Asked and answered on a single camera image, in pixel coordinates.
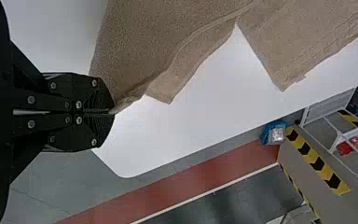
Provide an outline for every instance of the screw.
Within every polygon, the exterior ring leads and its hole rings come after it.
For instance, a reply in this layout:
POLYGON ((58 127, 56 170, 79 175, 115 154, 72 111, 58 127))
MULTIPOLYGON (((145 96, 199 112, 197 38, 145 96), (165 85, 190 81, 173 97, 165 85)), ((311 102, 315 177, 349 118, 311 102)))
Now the screw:
POLYGON ((28 96, 27 102, 28 102, 28 104, 33 105, 34 104, 34 97, 33 96, 28 96))
POLYGON ((29 129, 33 129, 35 125, 36 125, 36 123, 34 122, 33 119, 31 119, 30 121, 28 121, 28 128, 29 128, 29 129))
POLYGON ((94 146, 94 147, 97 146, 97 139, 95 139, 95 138, 92 139, 91 140, 91 145, 94 146))
POLYGON ((50 142, 50 143, 55 143, 55 136, 51 136, 51 137, 49 138, 49 142, 50 142))
POLYGON ((71 123, 71 117, 66 117, 65 118, 65 123, 67 123, 67 124, 71 123))
POLYGON ((50 88, 51 88, 52 90, 57 89, 57 83, 51 82, 51 83, 50 83, 50 88))
POLYGON ((83 119, 81 117, 77 117, 76 124, 81 124, 83 122, 83 119))
POLYGON ((82 104, 80 101, 77 101, 77 102, 76 102, 76 108, 77 108, 77 109, 80 109, 80 108, 82 107, 82 105, 83 105, 83 104, 82 104))

